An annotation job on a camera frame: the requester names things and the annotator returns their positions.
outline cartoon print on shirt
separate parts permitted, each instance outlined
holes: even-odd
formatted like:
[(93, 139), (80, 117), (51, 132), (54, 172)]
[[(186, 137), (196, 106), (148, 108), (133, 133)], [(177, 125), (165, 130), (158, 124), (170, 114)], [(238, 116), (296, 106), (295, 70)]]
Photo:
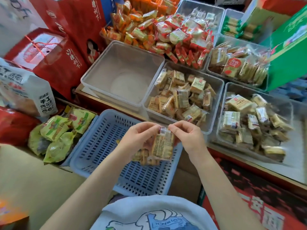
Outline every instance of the cartoon print on shirt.
[(141, 215), (134, 223), (123, 224), (111, 221), (106, 230), (199, 230), (191, 224), (182, 214), (172, 210), (163, 209), (151, 211)]

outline blue plastic basket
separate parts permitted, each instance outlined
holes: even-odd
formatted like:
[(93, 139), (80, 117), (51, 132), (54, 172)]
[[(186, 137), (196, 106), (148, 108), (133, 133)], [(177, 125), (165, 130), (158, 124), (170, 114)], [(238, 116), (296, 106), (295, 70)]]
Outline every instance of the blue plastic basket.
[[(129, 127), (140, 123), (121, 112), (108, 109), (91, 124), (85, 135), (74, 148), (70, 161), (71, 169), (83, 177), (88, 177), (95, 168), (117, 146)], [(130, 162), (122, 170), (113, 190), (127, 196), (166, 195), (171, 185), (182, 144), (174, 147), (171, 161), (162, 161), (159, 166), (141, 166)]]

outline hand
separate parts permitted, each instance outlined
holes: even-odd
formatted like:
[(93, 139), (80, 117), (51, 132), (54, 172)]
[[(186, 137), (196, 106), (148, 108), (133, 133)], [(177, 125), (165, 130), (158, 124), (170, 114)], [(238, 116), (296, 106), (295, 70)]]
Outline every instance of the hand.
[(124, 151), (128, 156), (128, 163), (133, 155), (141, 148), (151, 150), (154, 135), (158, 133), (159, 125), (152, 122), (138, 123), (129, 128), (124, 137), (121, 139), (117, 149)]
[(196, 166), (199, 159), (209, 153), (201, 129), (187, 121), (179, 121), (169, 125), (169, 130), (176, 136), (175, 144), (182, 142), (184, 149), (189, 154), (191, 162)]

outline person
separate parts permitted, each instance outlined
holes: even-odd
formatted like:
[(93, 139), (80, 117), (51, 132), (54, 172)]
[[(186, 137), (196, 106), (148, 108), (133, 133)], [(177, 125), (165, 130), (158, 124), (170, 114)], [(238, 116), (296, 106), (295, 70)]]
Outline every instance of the person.
[(97, 43), (95, 43), (90, 38), (87, 40), (87, 55), (89, 61), (93, 64), (95, 60), (99, 57), (100, 51)]
[[(260, 221), (210, 155), (200, 128), (186, 121), (168, 128), (176, 137), (175, 144), (182, 142), (196, 167), (220, 229), (263, 230)], [(204, 208), (181, 197), (125, 197), (105, 206), (124, 166), (140, 148), (150, 148), (158, 130), (159, 125), (151, 122), (130, 127), (118, 146), (41, 230), (216, 230)]]

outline person's right hand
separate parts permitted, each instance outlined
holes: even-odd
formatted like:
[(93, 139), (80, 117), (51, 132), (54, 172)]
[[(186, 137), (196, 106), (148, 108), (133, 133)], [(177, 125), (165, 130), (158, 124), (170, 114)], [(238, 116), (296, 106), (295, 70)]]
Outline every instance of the person's right hand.
[(196, 165), (198, 160), (208, 154), (204, 135), (201, 129), (187, 121), (181, 120), (169, 125), (169, 130), (182, 142), (191, 162)]

